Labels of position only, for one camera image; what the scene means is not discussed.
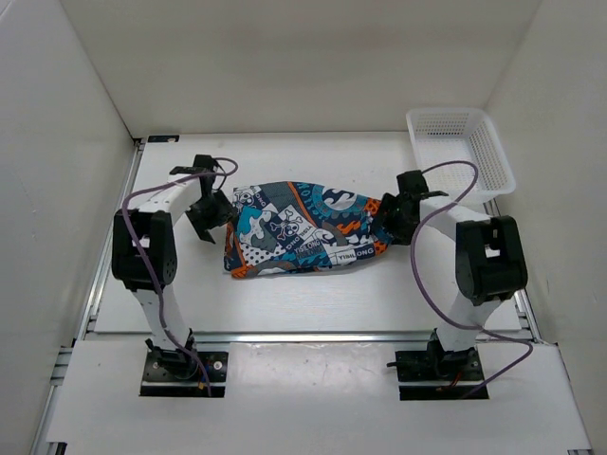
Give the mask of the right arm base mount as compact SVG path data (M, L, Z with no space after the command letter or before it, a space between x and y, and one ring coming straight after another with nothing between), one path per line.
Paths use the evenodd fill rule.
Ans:
M396 371L400 401L489 399L478 350L445 351L436 334L424 351L396 351L386 367Z

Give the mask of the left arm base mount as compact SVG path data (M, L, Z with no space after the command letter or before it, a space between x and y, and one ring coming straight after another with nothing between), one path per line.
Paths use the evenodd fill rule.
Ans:
M143 397L223 398L229 366L225 351L198 352L204 366L182 351L161 350L148 338L139 395Z

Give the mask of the colourful patterned shorts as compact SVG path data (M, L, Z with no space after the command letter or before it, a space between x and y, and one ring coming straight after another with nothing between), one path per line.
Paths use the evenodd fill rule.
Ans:
M279 181L235 188L224 269L234 279L358 264L383 254L393 237L373 228L381 201L328 186Z

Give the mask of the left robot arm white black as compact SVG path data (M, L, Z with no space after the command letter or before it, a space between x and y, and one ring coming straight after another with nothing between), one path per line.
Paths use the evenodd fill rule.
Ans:
M176 301L175 224L190 219L198 238L212 242L211 230L233 216L230 201L215 187L238 171L228 157L197 155L191 166L176 166L165 183L126 195L114 215L111 270L137 299L151 331L146 341L158 364L179 380L197 379L211 387L196 350L193 330Z

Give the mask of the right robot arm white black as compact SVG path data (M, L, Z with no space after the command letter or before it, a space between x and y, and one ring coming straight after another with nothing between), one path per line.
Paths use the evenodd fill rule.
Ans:
M426 367L434 377L446 379L468 360L489 316L526 287L528 273L518 226L509 216L490 217L460 205L443 191L430 191L421 171L401 173L396 180L398 194L383 195L372 231L410 248L416 284L441 318L428 343ZM432 301L417 267L416 242L424 227L454 242L458 292L447 313Z

